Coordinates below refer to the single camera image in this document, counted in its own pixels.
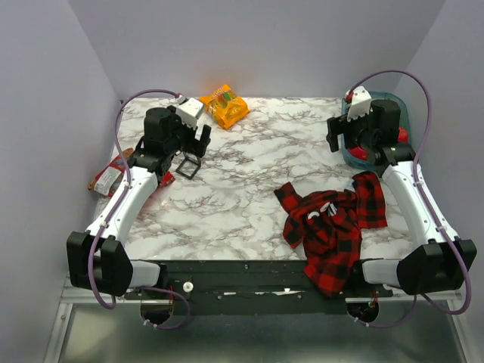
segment plaid shirt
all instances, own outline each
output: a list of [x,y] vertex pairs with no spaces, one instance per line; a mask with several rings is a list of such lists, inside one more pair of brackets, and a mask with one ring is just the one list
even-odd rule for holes
[[353,176],[355,192],[316,191],[299,196],[291,183],[274,191],[289,213],[284,239],[301,242],[308,258],[304,272],[326,295],[343,290],[353,263],[360,258],[361,228],[386,227],[385,197],[376,174]]

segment cable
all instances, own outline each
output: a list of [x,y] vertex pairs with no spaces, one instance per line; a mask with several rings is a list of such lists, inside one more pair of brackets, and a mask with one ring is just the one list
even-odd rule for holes
[[171,95],[173,97],[177,97],[178,94],[172,91],[168,91],[166,89],[146,89],[144,91],[140,91],[138,93],[135,93],[134,95],[128,97],[126,101],[123,102],[123,104],[119,107],[118,113],[116,115],[116,119],[114,120],[114,144],[116,145],[116,149],[118,150],[119,156],[121,157],[121,160],[124,165],[124,169],[126,171],[126,180],[128,181],[128,184],[125,185],[123,192],[119,196],[118,200],[115,202],[113,205],[113,208],[107,213],[106,218],[101,224],[101,227],[99,228],[98,233],[95,235],[94,240],[92,241],[91,249],[89,250],[89,255],[88,255],[88,277],[89,277],[89,283],[91,285],[91,290],[96,298],[96,300],[101,304],[106,309],[114,309],[116,307],[116,298],[112,296],[112,302],[109,304],[108,302],[105,302],[99,293],[98,286],[96,285],[96,280],[94,278],[94,254],[96,252],[96,249],[98,248],[98,243],[99,239],[101,238],[101,235],[104,232],[104,229],[106,226],[109,224],[111,218],[113,217],[114,213],[118,209],[119,205],[122,203],[124,200],[125,196],[128,194],[129,187],[131,186],[131,170],[129,170],[128,166],[128,160],[126,160],[123,150],[121,150],[121,145],[119,145],[119,140],[118,140],[118,134],[117,134],[117,129],[118,129],[118,124],[121,121],[121,115],[123,114],[123,110],[126,107],[126,105],[134,100],[135,98],[141,96],[141,95],[146,95],[147,93],[166,93],[168,95]]
[[185,297],[183,295],[181,295],[180,293],[177,293],[175,291],[172,291],[172,290],[160,289],[158,287],[148,287],[148,286],[146,286],[146,287],[140,287],[140,289],[156,291],[158,293],[169,293],[169,294],[171,294],[171,296],[179,297],[181,300],[183,300],[183,302],[187,306],[187,313],[185,314],[185,318],[181,322],[179,322],[175,325],[169,325],[168,327],[164,327],[163,325],[153,324],[151,321],[149,321],[149,320],[145,319],[143,316],[141,316],[141,319],[143,320],[143,325],[150,325],[151,327],[154,327],[155,329],[161,329],[161,330],[175,330],[175,329],[178,329],[178,328],[180,328],[183,325],[188,323],[188,320],[190,319],[190,316],[191,316],[191,307],[190,307],[190,303],[188,302],[188,300],[185,299]]
[[434,208],[432,206],[432,203],[429,200],[429,197],[425,193],[424,188],[422,187],[420,181],[418,180],[418,174],[417,174],[418,161],[420,160],[420,155],[422,154],[422,150],[424,149],[424,145],[426,144],[427,139],[429,137],[430,126],[432,125],[432,100],[430,99],[430,93],[427,90],[427,87],[422,83],[422,81],[420,81],[413,74],[411,74],[411,73],[409,73],[407,71],[404,71],[404,70],[382,70],[380,72],[372,73],[371,75],[366,76],[361,81],[359,81],[358,83],[356,83],[356,85],[354,85],[349,90],[349,93],[353,92],[355,90],[355,88],[358,87],[358,86],[360,86],[363,82],[369,80],[370,78],[373,78],[375,76],[378,76],[378,75],[384,74],[384,73],[401,73],[403,75],[409,76],[415,82],[417,82],[418,85],[422,88],[422,91],[425,94],[425,98],[427,100],[427,123],[425,125],[425,132],[423,133],[422,142],[420,143],[420,146],[417,149],[417,153],[415,154],[414,164],[412,166],[412,172],[414,173],[414,181],[415,181],[415,184],[417,186],[417,189],[418,189],[420,195],[422,196],[423,201],[425,202],[428,210],[430,211],[430,214],[432,215],[432,218],[433,218],[434,222],[437,224],[437,228],[439,228],[440,233],[445,238],[445,240],[447,241],[448,245],[451,247],[451,250],[452,250],[453,254],[455,255],[455,258],[458,261],[459,267],[462,270],[462,275],[464,276],[464,283],[465,283],[465,287],[466,287],[466,297],[464,299],[464,303],[462,304],[462,307],[460,307],[457,310],[450,310],[450,309],[446,309],[446,308],[443,308],[440,305],[438,305],[435,301],[433,301],[431,298],[429,298],[428,295],[426,295],[425,293],[422,293],[422,296],[434,308],[440,310],[441,312],[444,312],[445,314],[449,314],[449,315],[459,315],[459,314],[464,313],[469,308],[470,300],[471,300],[471,297],[472,297],[472,290],[471,290],[471,286],[470,286],[469,272],[467,271],[467,267],[465,265],[464,260],[462,259],[461,254],[459,253],[457,247],[454,245],[454,241],[448,235],[447,231],[443,228],[443,224],[440,222],[440,218],[437,216],[437,213],[434,210]]
[[370,323],[365,323],[364,321],[361,321],[358,318],[355,318],[355,322],[358,322],[361,325],[364,325],[365,327],[374,327],[375,329],[387,329],[388,327],[396,327],[397,325],[400,325],[406,322],[414,314],[416,305],[417,305],[417,295],[414,295],[414,302],[411,304],[410,310],[403,316],[403,318],[390,324],[370,324]]

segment white label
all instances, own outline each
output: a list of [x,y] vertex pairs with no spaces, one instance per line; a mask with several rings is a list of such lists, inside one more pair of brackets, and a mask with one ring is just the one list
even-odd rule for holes
[[118,179],[118,176],[120,175],[121,172],[118,169],[115,169],[112,166],[108,166],[107,169],[104,170],[99,180],[96,182],[94,190],[107,197],[110,188],[113,186],[114,182],[116,181],[116,179]]

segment white marble surface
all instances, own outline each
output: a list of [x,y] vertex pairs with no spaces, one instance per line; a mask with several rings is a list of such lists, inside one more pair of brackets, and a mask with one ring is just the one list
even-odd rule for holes
[[[180,175],[156,191],[134,222],[126,241],[131,259],[304,259],[282,238],[287,214],[273,190],[292,182],[302,196],[343,190],[360,172],[332,154],[325,120],[340,114],[336,98],[247,98],[250,114],[232,129],[212,126],[212,142],[194,180]],[[134,147],[144,113],[166,99],[133,101],[123,116],[119,139]],[[173,160],[174,171],[182,156]],[[363,230],[361,258],[402,258],[413,250],[408,227],[393,195],[383,185],[389,227]],[[105,205],[101,200],[98,213]]]

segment gray wall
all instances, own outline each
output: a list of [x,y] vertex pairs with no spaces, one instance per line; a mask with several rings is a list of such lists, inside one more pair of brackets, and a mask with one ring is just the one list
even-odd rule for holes
[[[70,0],[116,92],[335,96],[406,68],[444,0]],[[376,81],[393,89],[398,77]]]
[[116,97],[63,0],[0,4],[0,361],[42,361]]
[[[422,157],[423,173],[446,218],[478,248],[471,269],[473,302],[467,320],[484,356],[484,2],[448,0],[408,70],[429,86],[434,103],[433,130]],[[424,97],[402,79],[396,94],[410,107],[411,133],[424,132]]]

